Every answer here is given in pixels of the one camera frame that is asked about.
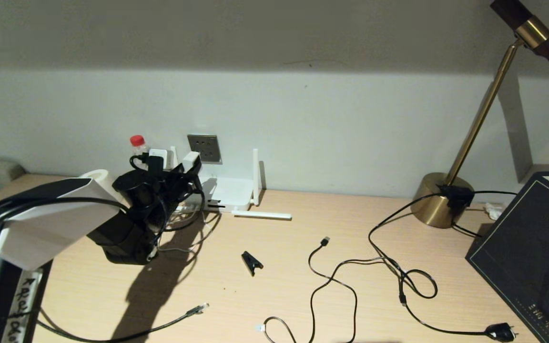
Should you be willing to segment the white power adapter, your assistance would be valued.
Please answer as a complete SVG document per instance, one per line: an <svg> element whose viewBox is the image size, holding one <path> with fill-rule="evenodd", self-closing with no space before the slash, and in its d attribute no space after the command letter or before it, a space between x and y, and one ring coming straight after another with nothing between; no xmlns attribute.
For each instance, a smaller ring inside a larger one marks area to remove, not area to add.
<svg viewBox="0 0 549 343"><path fill-rule="evenodd" d="M198 173L201 169L201 155L199 152L191 151L182 160L185 173Z"/></svg>

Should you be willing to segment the white router with antennas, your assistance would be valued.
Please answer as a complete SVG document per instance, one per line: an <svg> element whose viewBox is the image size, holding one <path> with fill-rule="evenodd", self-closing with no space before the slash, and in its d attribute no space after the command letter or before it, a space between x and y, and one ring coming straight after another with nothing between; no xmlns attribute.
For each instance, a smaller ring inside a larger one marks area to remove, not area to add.
<svg viewBox="0 0 549 343"><path fill-rule="evenodd" d="M259 212L251 206L261 204L262 170L259 150L252 150L251 177L229 178L216 176L205 171L198 172L198 180L205 200L200 195L191 195L174 209L176 213L192 213L196 210L207 212L230 212L234 216L272 220L292 220L290 213Z"/></svg>

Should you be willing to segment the clear bottle red cap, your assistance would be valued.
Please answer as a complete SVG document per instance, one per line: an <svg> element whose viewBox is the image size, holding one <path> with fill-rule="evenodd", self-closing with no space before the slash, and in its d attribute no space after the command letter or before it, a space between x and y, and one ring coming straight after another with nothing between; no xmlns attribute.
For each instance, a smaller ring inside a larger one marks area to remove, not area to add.
<svg viewBox="0 0 549 343"><path fill-rule="evenodd" d="M131 146L132 146L132 155L133 156L139 156L144 153L150 152L150 147L146 143L143 135L133 135L129 139Z"/></svg>

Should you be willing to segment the small lamp white shade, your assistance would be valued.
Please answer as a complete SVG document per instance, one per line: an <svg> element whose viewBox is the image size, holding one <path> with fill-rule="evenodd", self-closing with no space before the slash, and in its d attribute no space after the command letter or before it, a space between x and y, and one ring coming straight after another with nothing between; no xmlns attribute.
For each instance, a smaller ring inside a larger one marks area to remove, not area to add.
<svg viewBox="0 0 549 343"><path fill-rule="evenodd" d="M96 181L107 193L111 196L115 196L116 191L113 188L114 179L111 176L110 172L105 169L92 170L87 173L81 174L79 178L90 178Z"/></svg>

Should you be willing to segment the small black clip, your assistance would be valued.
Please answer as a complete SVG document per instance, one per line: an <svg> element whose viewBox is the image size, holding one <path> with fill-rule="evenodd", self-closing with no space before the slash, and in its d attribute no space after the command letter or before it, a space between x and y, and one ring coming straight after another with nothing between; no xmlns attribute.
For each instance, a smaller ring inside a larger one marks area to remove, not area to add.
<svg viewBox="0 0 549 343"><path fill-rule="evenodd" d="M264 268L263 263L261 263L258 259L256 259L252 254L250 254L250 252L247 252L247 251L242 252L241 258L252 277L255 277L256 269Z"/></svg>

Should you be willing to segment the white handwritten label tape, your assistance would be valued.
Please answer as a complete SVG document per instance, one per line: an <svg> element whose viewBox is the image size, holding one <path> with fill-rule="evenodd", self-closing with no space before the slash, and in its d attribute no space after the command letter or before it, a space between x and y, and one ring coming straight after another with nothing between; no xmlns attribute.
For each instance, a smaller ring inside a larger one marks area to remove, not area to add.
<svg viewBox="0 0 549 343"><path fill-rule="evenodd" d="M29 319L43 273L23 271L13 293L9 317L0 343L26 343L29 338Z"/></svg>

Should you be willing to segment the brass desk lamp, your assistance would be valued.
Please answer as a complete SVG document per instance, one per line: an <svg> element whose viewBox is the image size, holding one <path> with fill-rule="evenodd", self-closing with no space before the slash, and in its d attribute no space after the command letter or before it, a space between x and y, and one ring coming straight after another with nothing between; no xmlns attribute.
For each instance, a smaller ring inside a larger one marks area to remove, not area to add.
<svg viewBox="0 0 549 343"><path fill-rule="evenodd" d="M485 119L494 104L501 85L516 57L518 50L525 48L549 61L549 28L532 13L521 0L494 0L491 9L512 30L515 40L508 46L501 63L482 101L477 115L470 126L463 144L447 173L429 173L423 176L410 210L416 219L431 227L448 229L455 226L462 217L462 209L451 209L447 199L440 193L440 185L471 187L459 172L472 148Z"/></svg>

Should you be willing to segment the black charger block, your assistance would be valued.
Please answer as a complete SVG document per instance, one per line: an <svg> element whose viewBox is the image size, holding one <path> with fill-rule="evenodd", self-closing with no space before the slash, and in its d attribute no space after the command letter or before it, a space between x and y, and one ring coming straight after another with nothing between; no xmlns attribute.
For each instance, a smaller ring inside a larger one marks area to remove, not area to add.
<svg viewBox="0 0 549 343"><path fill-rule="evenodd" d="M440 185L440 193L447 199L447 206L451 209L462 209L471 205L475 192L469 187L458 185Z"/></svg>

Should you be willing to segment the grey wall socket plate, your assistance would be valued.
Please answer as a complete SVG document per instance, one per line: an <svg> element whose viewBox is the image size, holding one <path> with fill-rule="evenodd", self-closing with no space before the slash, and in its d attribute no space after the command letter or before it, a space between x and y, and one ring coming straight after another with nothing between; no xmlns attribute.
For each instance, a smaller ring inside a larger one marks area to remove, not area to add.
<svg viewBox="0 0 549 343"><path fill-rule="evenodd" d="M222 164L222 153L217 135L189 134L187 139L190 150L197 152L204 163Z"/></svg>

